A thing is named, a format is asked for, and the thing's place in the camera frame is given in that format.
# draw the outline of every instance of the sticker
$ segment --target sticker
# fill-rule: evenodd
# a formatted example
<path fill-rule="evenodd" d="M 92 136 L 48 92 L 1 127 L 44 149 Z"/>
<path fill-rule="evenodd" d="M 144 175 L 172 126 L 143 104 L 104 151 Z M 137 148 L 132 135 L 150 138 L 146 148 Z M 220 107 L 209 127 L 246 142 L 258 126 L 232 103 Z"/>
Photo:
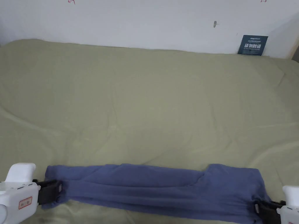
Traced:
<path fill-rule="evenodd" d="M 32 197 L 26 198 L 19 202 L 19 209 L 25 208 L 28 205 L 31 205 Z"/>
<path fill-rule="evenodd" d="M 244 35 L 238 54 L 259 55 L 263 54 L 267 42 L 267 36 Z"/>

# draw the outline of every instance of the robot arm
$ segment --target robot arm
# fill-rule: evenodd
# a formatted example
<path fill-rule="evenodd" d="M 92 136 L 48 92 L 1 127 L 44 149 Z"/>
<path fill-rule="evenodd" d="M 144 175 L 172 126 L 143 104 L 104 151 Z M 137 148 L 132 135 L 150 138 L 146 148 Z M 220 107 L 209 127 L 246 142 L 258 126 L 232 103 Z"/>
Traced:
<path fill-rule="evenodd" d="M 39 204 L 51 203 L 61 191 L 60 181 L 33 182 L 33 163 L 11 166 L 0 182 L 0 224 L 17 224 L 32 216 Z"/>

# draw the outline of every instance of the dark blue sign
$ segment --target dark blue sign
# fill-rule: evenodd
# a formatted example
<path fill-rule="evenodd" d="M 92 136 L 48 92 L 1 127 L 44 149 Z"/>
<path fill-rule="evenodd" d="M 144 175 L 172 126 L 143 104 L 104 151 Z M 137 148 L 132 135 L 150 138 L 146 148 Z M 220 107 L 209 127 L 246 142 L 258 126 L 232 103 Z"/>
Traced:
<path fill-rule="evenodd" d="M 267 36 L 244 35 L 238 54 L 261 56 L 265 49 L 267 39 Z"/>

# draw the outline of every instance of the red label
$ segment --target red label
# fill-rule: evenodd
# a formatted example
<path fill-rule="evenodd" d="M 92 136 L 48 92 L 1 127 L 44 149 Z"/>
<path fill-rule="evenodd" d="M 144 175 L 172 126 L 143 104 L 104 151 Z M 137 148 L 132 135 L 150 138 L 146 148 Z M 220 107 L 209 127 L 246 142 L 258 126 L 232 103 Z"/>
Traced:
<path fill-rule="evenodd" d="M 32 197 L 26 198 L 19 202 L 19 209 L 25 208 L 28 205 L 31 205 Z"/>

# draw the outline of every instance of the blue cloth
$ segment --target blue cloth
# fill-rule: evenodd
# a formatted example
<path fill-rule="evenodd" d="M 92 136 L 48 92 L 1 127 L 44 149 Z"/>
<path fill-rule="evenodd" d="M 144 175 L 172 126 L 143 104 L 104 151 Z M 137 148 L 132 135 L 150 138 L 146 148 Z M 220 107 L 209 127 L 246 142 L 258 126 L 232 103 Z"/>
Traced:
<path fill-rule="evenodd" d="M 205 171 L 146 165 L 49 166 L 46 180 L 62 180 L 52 208 L 69 199 L 175 217 L 261 223 L 254 200 L 270 200 L 257 169 L 211 164 Z"/>

